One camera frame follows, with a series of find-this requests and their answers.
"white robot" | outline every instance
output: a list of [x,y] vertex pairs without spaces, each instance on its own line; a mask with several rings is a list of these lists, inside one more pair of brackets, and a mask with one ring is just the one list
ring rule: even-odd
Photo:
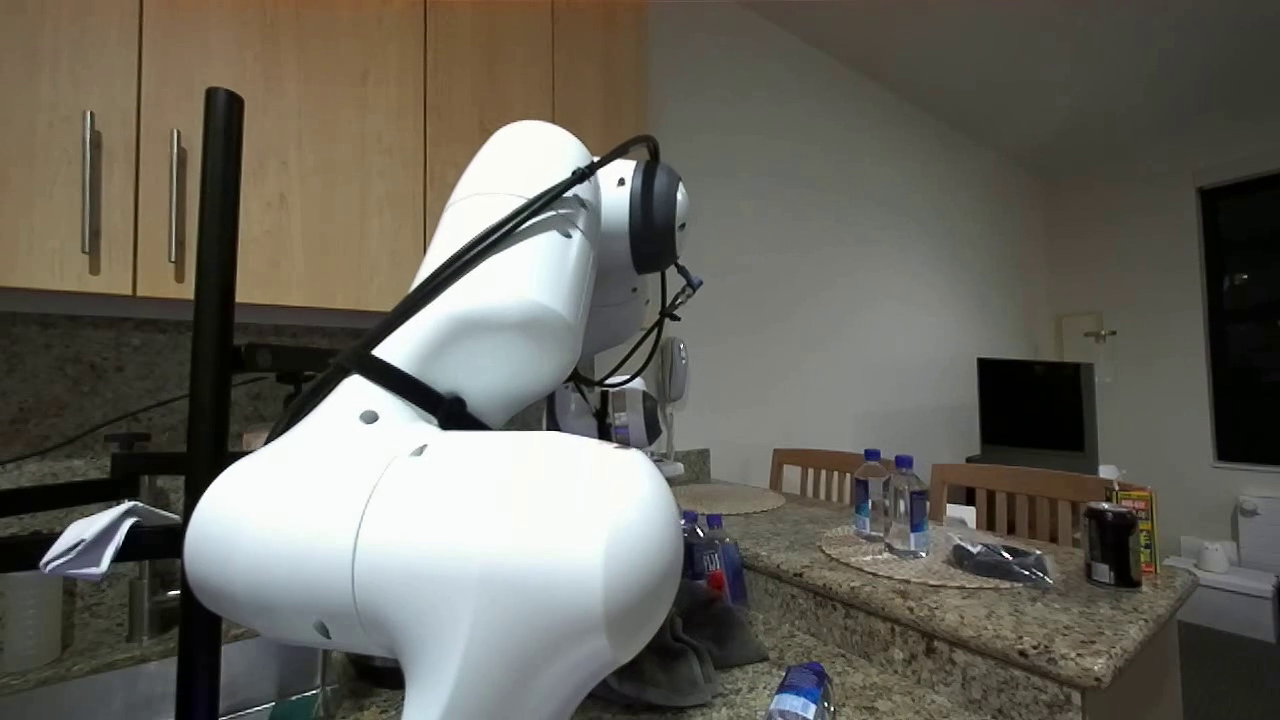
[[[458,430],[502,430],[638,333],[636,274],[675,262],[684,183],[624,154],[591,161],[538,121],[474,154],[416,274],[451,286],[394,308],[303,420],[195,504],[185,573],[210,613],[401,661],[404,720],[561,720],[651,642],[679,583],[657,464],[569,432]],[[530,196],[547,209],[497,225]]]

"water bottle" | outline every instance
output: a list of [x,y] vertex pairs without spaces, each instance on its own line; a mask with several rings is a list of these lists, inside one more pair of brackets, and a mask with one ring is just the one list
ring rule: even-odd
[[926,553],[926,486],[915,476],[911,456],[893,460],[888,476],[888,549],[899,557]]
[[791,665],[776,685],[765,720],[820,720],[826,707],[826,670],[820,661]]
[[864,450],[864,464],[852,476],[852,532],[864,539],[882,539],[882,486],[879,450]]
[[715,512],[704,516],[704,583],[733,608],[747,608],[747,569]]
[[694,512],[679,512],[684,532],[684,579],[704,579],[704,525]]

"chair back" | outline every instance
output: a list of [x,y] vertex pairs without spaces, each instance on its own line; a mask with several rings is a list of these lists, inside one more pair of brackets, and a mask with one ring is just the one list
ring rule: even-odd
[[852,504],[852,472],[858,452],[837,450],[776,450],[769,470],[769,490],[817,504]]
[[1085,510],[1109,501],[1113,486],[1088,472],[1021,470],[1021,464],[932,464],[932,522],[946,504],[974,504],[974,529],[995,537],[1080,549]]

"window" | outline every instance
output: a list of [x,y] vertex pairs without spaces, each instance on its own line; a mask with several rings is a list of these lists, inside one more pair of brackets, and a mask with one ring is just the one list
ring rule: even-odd
[[1280,464],[1280,178],[1201,191],[1216,460]]

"wooden cabinet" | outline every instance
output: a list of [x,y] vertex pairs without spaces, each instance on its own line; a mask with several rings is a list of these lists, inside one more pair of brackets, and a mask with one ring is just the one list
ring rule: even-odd
[[648,0],[555,0],[555,121],[591,154],[648,130]]
[[240,303],[391,308],[500,125],[561,121],[591,154],[648,134],[643,14],[2,0],[0,287],[193,298],[203,90],[220,83],[243,95]]
[[0,286],[130,292],[141,0],[2,0]]
[[193,292],[210,83],[243,95],[240,302],[391,308],[429,239],[425,0],[142,4],[141,298]]
[[425,33],[425,0],[2,0],[0,286],[193,298],[220,83],[243,95],[240,303],[391,308],[429,239]]
[[429,0],[429,218],[506,121],[648,134],[648,0]]
[[506,121],[547,121],[555,0],[429,0],[429,218]]

